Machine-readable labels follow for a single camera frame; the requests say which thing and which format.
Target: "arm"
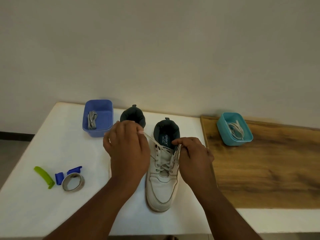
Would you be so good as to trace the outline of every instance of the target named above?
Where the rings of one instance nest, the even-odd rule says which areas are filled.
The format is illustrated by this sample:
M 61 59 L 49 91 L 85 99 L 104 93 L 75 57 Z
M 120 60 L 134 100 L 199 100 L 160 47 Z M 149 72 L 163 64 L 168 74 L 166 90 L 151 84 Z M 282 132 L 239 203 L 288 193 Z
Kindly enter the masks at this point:
M 172 144 L 183 145 L 180 173 L 203 207 L 214 239 L 262 240 L 218 189 L 211 151 L 194 137 L 176 139 Z
M 150 163 L 150 149 L 143 128 L 132 122 L 117 122 L 103 138 L 111 157 L 112 177 L 86 204 L 44 240 L 106 239 L 113 222 L 137 189 Z

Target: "blue plastic container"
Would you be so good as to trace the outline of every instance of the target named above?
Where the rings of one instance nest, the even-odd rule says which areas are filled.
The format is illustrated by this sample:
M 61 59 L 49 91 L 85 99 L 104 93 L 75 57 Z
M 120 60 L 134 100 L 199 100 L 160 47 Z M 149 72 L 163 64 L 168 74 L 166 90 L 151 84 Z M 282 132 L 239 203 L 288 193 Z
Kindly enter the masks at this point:
M 97 113 L 96 129 L 88 129 L 88 114 L 90 111 Z M 113 104 L 107 99 L 89 100 L 85 103 L 82 129 L 91 137 L 103 137 L 104 133 L 109 131 L 113 125 Z
M 243 140 L 234 138 L 229 130 L 229 126 L 227 125 L 227 123 L 235 123 L 236 120 L 244 131 Z M 252 141 L 254 138 L 247 123 L 239 113 L 223 113 L 217 122 L 217 126 L 224 144 L 228 146 L 240 146 L 246 142 Z

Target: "wooden surface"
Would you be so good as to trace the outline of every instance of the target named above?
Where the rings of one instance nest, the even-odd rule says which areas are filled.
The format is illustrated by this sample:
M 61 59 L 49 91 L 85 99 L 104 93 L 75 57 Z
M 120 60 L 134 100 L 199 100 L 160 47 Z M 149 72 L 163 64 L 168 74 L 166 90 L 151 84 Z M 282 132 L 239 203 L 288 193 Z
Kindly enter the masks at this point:
M 236 208 L 320 208 L 320 131 L 247 121 L 253 141 L 223 143 L 217 117 L 200 118 L 220 190 Z

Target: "tape roll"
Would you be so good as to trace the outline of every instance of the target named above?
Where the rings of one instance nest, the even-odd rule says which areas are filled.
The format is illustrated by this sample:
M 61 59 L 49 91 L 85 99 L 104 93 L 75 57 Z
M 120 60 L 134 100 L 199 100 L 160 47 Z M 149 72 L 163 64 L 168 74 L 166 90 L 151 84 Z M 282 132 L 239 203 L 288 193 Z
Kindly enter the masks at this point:
M 69 189 L 68 184 L 73 178 L 80 178 L 79 184 L 75 188 Z M 78 190 L 81 190 L 84 185 L 85 185 L 85 178 L 80 173 L 77 173 L 77 172 L 70 173 L 62 181 L 62 189 L 68 192 L 76 192 Z

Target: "blue plastic clip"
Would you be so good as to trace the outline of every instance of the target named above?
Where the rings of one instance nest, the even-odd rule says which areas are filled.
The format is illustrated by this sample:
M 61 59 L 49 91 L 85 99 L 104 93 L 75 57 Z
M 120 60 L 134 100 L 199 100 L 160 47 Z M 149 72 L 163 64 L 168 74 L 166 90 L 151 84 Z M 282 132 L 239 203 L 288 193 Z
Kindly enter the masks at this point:
M 57 183 L 57 185 L 61 185 L 61 184 L 62 184 L 62 181 L 64 180 L 64 175 L 63 175 L 63 173 L 62 173 L 62 172 L 56 173 L 55 176 L 56 176 L 56 183 Z
M 82 166 L 70 169 L 66 174 L 69 175 L 70 173 L 80 173 L 80 168 L 82 168 Z

